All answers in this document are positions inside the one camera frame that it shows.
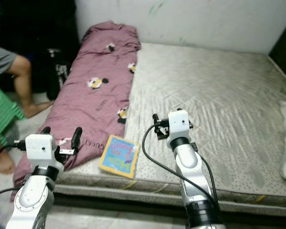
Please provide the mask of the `colourful children's book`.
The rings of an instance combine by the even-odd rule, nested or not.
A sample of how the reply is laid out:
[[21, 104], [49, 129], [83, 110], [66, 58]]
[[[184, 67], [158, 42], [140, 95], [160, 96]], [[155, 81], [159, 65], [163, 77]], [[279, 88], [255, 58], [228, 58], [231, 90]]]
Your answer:
[[99, 169], [110, 174], [133, 179], [139, 145], [116, 135], [110, 135], [103, 154], [100, 157]]

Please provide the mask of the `white patterned quilted mattress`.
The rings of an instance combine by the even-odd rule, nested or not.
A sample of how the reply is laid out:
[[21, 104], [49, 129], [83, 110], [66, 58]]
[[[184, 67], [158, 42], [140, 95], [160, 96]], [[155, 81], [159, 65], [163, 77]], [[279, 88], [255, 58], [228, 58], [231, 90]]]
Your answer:
[[[125, 139], [139, 143], [159, 116], [189, 113], [192, 140], [214, 173], [221, 208], [286, 216], [282, 178], [286, 78], [261, 54], [145, 43], [126, 116]], [[182, 204], [177, 177], [140, 155], [133, 179], [106, 174], [99, 157], [65, 172], [56, 192], [150, 204]]]

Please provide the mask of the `purple cartoon print blanket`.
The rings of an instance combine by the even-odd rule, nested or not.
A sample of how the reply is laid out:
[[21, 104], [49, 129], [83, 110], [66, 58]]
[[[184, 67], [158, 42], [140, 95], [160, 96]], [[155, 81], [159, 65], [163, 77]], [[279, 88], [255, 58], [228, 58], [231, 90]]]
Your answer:
[[113, 21], [91, 26], [82, 38], [71, 71], [39, 130], [50, 127], [56, 145], [71, 147], [75, 129], [83, 132], [79, 153], [65, 171], [102, 155], [111, 135], [123, 136], [137, 52], [137, 28]]

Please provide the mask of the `green plastic stool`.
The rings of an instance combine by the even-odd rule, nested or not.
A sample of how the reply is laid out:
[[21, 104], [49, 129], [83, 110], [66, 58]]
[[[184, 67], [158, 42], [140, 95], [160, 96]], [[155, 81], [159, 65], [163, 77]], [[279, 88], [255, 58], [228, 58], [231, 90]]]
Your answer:
[[7, 144], [6, 138], [2, 135], [2, 132], [10, 126], [10, 123], [14, 119], [22, 120], [25, 116], [23, 111], [19, 108], [15, 101], [12, 101], [1, 89], [0, 89], [0, 144], [5, 146]]

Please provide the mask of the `person in pink shirt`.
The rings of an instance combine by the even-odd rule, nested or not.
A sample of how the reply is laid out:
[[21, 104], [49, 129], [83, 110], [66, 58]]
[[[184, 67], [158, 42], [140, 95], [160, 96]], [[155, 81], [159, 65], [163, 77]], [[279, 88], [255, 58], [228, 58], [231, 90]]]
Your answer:
[[[31, 90], [30, 61], [0, 47], [0, 74], [3, 73], [12, 75], [15, 92], [20, 99], [21, 110], [25, 118], [32, 118], [53, 104], [51, 101], [40, 104], [34, 103]], [[10, 175], [15, 170], [15, 163], [9, 153], [2, 150], [1, 147], [0, 144], [0, 174]]]

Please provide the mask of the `black bag with white print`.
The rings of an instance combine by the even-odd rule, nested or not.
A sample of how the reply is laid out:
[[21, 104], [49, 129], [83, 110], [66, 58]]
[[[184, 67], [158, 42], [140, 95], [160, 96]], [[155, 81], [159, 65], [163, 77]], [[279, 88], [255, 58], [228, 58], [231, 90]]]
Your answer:
[[48, 48], [46, 49], [46, 52], [49, 62], [47, 67], [49, 75], [47, 78], [49, 84], [47, 97], [50, 101], [54, 101], [58, 97], [60, 90], [70, 74], [71, 64], [67, 61], [60, 49]]

